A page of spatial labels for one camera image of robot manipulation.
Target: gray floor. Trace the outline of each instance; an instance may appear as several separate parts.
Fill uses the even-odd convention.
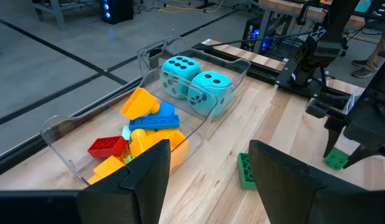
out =
[[[195,6],[202,4],[197,0],[192,3]],[[185,7],[176,2],[171,4]],[[137,14],[132,21],[113,26],[102,22],[97,15],[97,8],[84,8],[67,12],[67,30],[61,31],[47,14],[44,14],[44,22],[38,21],[26,0],[0,1],[0,19],[103,70],[135,56],[138,49],[152,42],[183,34],[231,11],[227,7],[221,7],[215,13],[188,11],[165,14],[154,10]],[[246,21],[253,17],[255,15],[248,12],[235,12],[184,39],[189,45],[206,39],[223,42],[241,39]],[[350,76],[349,73],[354,69],[350,60],[366,58],[375,45],[352,40],[349,46],[347,56],[333,62],[328,69],[338,79],[366,86],[369,79],[359,80]],[[0,117],[97,73],[2,24],[0,51]],[[138,61],[124,65],[112,71],[112,74],[132,81],[140,75]],[[120,84],[113,80],[100,77],[0,125],[0,154],[37,134],[43,122],[51,116],[70,115],[118,87]]]

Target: blue lego brick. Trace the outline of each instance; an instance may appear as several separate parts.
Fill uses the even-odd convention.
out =
[[[174,106],[168,102],[162,102],[159,111],[155,114],[150,114],[149,116],[168,116],[174,115]]]
[[[123,127],[122,137],[123,137],[126,141],[129,141],[129,139],[130,139],[130,133],[131,133],[131,131],[129,130],[129,125],[125,125],[125,126]]]
[[[170,116],[143,116],[131,120],[129,123],[129,130],[136,129],[164,129],[164,128],[178,128],[180,126],[180,119],[178,115]]]

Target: clear plastic bin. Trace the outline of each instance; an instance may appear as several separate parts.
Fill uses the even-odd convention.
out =
[[[178,47],[184,46],[186,50],[172,51],[178,48],[176,45]],[[173,163],[174,165],[172,172],[196,152],[206,139],[212,136],[216,127],[227,118],[225,115],[237,106],[240,94],[246,89],[243,78],[246,76],[250,65],[249,61],[245,59],[227,62],[186,46],[187,44],[182,38],[168,37],[138,52],[141,71],[142,73],[145,71],[139,87],[149,91],[157,98],[159,103],[167,101],[175,106],[175,114],[179,115],[180,118],[179,130],[186,137],[186,139],[171,152],[171,164]],[[160,68],[161,60],[164,62],[166,58],[180,54],[199,61],[202,70],[210,68],[211,70],[227,75],[232,80],[232,84],[228,86],[229,97],[231,98],[230,103],[215,119],[213,119],[213,114],[217,99],[210,105],[210,112],[206,116],[203,116],[195,112],[187,100],[172,97],[163,90],[160,82],[163,71],[154,68]],[[180,85],[185,85],[201,96],[205,94],[216,98],[211,92],[192,84],[188,80],[177,77],[176,74],[171,74],[169,78],[177,80]],[[75,118],[54,116],[48,119],[41,127],[40,134],[47,144],[86,186],[89,185],[87,180],[93,176],[93,169],[105,160],[93,158],[87,152],[87,149],[97,138],[121,135],[123,127],[129,123],[129,119],[123,116],[120,110],[133,91],[134,89]],[[180,146],[186,142],[188,142],[187,151],[181,151],[180,149],[185,149],[185,147]]]

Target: red lego brick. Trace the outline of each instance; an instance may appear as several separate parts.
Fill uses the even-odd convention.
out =
[[[87,150],[94,158],[120,156],[126,149],[127,141],[122,136],[99,138]]]

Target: blue light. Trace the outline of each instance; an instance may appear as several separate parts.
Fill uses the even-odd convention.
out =
[[[252,31],[252,34],[250,35],[250,37],[252,38],[252,39],[256,39],[257,38],[257,36],[260,34],[260,30],[259,29],[256,29],[256,30],[253,30]]]

